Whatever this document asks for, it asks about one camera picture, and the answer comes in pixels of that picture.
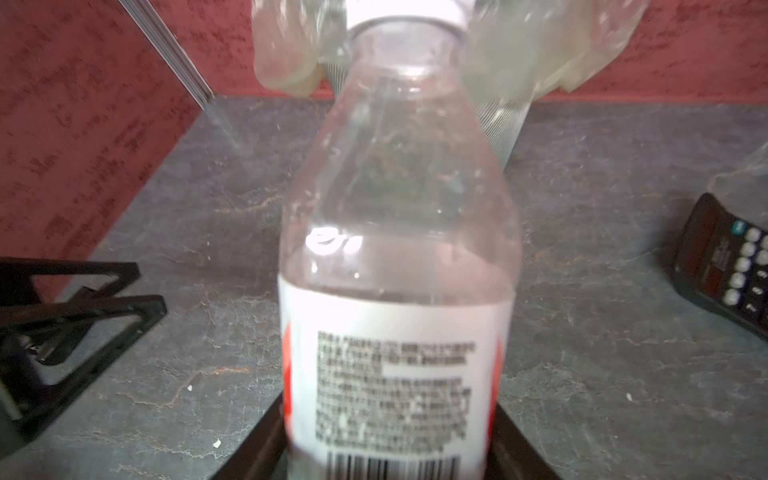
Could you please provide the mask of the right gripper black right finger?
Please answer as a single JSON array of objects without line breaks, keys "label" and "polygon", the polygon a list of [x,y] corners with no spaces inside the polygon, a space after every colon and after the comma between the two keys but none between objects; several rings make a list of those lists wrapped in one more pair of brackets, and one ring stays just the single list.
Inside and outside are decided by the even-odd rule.
[{"label": "right gripper black right finger", "polygon": [[488,480],[561,480],[497,403],[487,456]]}]

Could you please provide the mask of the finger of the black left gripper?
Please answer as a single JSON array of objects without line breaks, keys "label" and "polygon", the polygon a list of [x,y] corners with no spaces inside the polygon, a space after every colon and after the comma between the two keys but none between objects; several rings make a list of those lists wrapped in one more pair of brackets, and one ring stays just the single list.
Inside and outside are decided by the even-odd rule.
[{"label": "finger of the black left gripper", "polygon": [[140,279],[137,264],[1,259],[1,328],[42,366],[64,363],[100,320],[101,301],[121,300]]},{"label": "finger of the black left gripper", "polygon": [[[160,295],[85,298],[1,309],[1,442],[29,444],[167,314]],[[37,365],[63,363],[94,324],[134,320],[60,381]]]}]

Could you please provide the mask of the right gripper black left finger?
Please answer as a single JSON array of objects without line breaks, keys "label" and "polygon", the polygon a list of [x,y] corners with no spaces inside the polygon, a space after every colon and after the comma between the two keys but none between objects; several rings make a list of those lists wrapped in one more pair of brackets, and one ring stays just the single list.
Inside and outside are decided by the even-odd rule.
[{"label": "right gripper black left finger", "polygon": [[287,434],[279,394],[211,480],[286,480]]}]

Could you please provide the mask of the red white label water bottle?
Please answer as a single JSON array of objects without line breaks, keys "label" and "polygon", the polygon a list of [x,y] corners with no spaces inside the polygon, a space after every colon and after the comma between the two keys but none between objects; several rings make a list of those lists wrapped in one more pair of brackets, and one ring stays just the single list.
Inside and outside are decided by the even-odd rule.
[{"label": "red white label water bottle", "polygon": [[460,72],[470,1],[350,1],[282,213],[291,479],[480,479],[522,225]]}]

